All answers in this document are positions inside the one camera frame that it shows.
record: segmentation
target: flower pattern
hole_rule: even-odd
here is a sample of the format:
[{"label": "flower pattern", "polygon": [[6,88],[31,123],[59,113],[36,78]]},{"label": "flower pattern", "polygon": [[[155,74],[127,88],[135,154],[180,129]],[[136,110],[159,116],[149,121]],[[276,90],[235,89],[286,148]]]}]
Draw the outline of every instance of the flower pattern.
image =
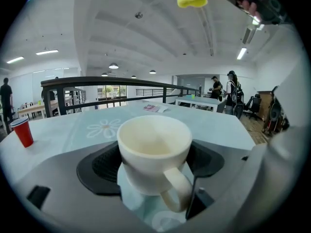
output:
[{"label": "flower pattern", "polygon": [[116,135],[116,131],[119,128],[121,120],[114,119],[111,122],[108,122],[107,119],[103,119],[99,124],[91,124],[87,126],[88,130],[91,130],[86,137],[94,138],[100,133],[103,133],[105,138],[112,138]]}]

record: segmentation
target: ceiling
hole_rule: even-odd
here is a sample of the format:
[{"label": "ceiling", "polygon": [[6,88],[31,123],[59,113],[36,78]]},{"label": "ceiling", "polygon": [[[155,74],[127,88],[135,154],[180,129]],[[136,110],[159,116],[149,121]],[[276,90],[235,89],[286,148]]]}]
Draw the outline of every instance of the ceiling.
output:
[{"label": "ceiling", "polygon": [[[51,58],[79,59],[87,75],[149,73],[181,56],[236,61],[251,22],[226,0],[196,9],[181,9],[176,0],[31,0],[8,35],[1,67],[12,71],[42,61],[34,53],[44,49],[59,50]],[[279,30],[257,31],[241,62],[254,62]],[[25,60],[6,64],[18,56]],[[110,70],[112,62],[120,68]]]}]

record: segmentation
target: wooden floor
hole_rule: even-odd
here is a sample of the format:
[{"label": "wooden floor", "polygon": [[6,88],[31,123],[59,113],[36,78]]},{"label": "wooden floor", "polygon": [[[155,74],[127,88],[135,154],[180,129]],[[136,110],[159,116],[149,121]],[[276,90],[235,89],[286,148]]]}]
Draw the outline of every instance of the wooden floor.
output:
[{"label": "wooden floor", "polygon": [[266,143],[269,140],[269,138],[261,132],[263,121],[260,119],[257,119],[256,121],[253,117],[250,119],[248,116],[246,117],[246,115],[242,115],[240,122],[251,135],[256,145],[260,143]]}]

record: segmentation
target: railing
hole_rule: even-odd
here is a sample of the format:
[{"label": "railing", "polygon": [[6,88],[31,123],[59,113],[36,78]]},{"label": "railing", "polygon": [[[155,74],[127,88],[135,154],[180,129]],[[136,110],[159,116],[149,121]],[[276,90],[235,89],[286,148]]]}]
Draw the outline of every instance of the railing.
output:
[{"label": "railing", "polygon": [[[140,98],[126,98],[126,99],[113,99],[113,100],[104,100],[90,103],[81,103],[66,106],[65,98],[64,98],[64,90],[69,90],[70,87],[75,86],[92,86],[92,85],[134,85],[134,86],[148,86],[148,87],[161,87],[163,88],[162,95],[159,96],[149,96],[149,97],[140,97]],[[133,80],[133,79],[124,79],[124,78],[111,78],[111,77],[72,77],[72,78],[61,78],[61,79],[53,79],[53,80],[45,80],[41,82],[41,86],[43,87],[43,98],[45,105],[45,112],[47,117],[51,117],[52,108],[51,108],[51,100],[50,93],[51,90],[57,91],[57,99],[60,115],[66,115],[67,110],[74,110],[83,107],[95,106],[100,104],[108,104],[113,102],[124,102],[124,101],[135,101],[135,100],[143,100],[143,99],[155,99],[155,98],[163,98],[163,103],[166,102],[166,97],[179,97],[184,95],[184,90],[189,93],[189,91],[196,92],[198,90],[193,88],[188,88],[184,86],[178,86],[167,83],[158,83],[146,80]],[[179,89],[179,95],[167,95],[167,89]]]},{"label": "railing", "polygon": [[[174,89],[166,89],[166,95],[169,95]],[[163,89],[136,89],[136,96],[159,96],[163,95]]]}]

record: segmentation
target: paper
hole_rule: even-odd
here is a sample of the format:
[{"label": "paper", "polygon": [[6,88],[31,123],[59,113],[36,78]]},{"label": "paper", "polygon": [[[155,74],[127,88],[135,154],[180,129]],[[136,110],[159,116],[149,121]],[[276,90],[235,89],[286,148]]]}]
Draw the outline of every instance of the paper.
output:
[{"label": "paper", "polygon": [[147,106],[144,107],[144,110],[146,110],[146,111],[159,112],[159,113],[163,113],[167,109],[168,109],[168,107],[166,107],[166,106],[151,105],[151,104],[148,104]]}]

